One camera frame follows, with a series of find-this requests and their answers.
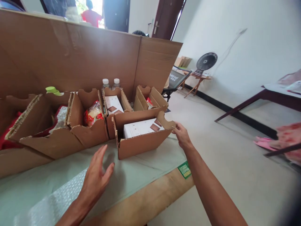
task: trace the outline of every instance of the dark hair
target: dark hair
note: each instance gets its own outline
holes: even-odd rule
[[[86,6],[88,7],[88,9],[93,9],[93,3],[91,0],[87,0],[86,1]]]
[[[135,34],[135,35],[141,35],[141,36],[146,36],[145,33],[143,31],[140,31],[140,30],[134,31],[133,34]]]

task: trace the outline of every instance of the green label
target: green label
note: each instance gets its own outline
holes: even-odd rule
[[[185,178],[185,180],[191,176],[191,171],[187,161],[180,165],[178,169],[181,172],[182,176]]]

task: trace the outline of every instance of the wooden table leg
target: wooden table leg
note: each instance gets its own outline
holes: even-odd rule
[[[190,91],[189,91],[189,93],[187,93],[187,95],[184,97],[184,98],[186,98],[196,87],[197,87],[198,85],[196,85],[195,87],[193,87]]]
[[[182,89],[181,90],[183,90],[184,89],[184,86],[185,86],[185,79],[184,79],[184,81],[180,84],[180,86],[182,85]]]
[[[197,94],[198,87],[200,86],[200,84],[201,84],[201,82],[202,82],[203,80],[204,80],[204,79],[200,78],[200,80],[198,81],[198,85],[197,85],[197,88],[195,89],[194,96]]]
[[[246,100],[245,102],[241,103],[237,107],[233,108],[231,111],[228,111],[227,113],[225,113],[224,115],[219,117],[217,120],[215,120],[215,122],[218,122],[219,120],[223,119],[224,117],[226,117],[228,115],[232,115],[233,113],[235,113],[235,112],[245,108],[246,106],[254,103],[255,101],[261,99],[261,97],[264,96],[265,92],[266,92],[266,89],[262,90],[261,92],[257,93],[256,95],[254,95],[250,99]]]
[[[278,151],[272,151],[269,153],[264,154],[265,157],[271,157],[271,156],[275,156],[275,155],[280,155],[280,154],[284,154],[286,152],[290,152],[290,151],[294,151],[294,150],[298,150],[301,149],[301,143],[280,149]]]

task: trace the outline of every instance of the pink slipper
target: pink slipper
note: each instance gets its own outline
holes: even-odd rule
[[[268,149],[268,150],[271,150],[271,151],[277,151],[277,149],[274,149],[274,148],[271,148],[269,146],[269,144],[265,141],[253,141],[256,145],[262,147],[262,148],[265,148],[265,149]]]
[[[272,139],[267,138],[267,137],[255,137],[258,141],[262,141],[262,142],[268,142],[271,141]]]

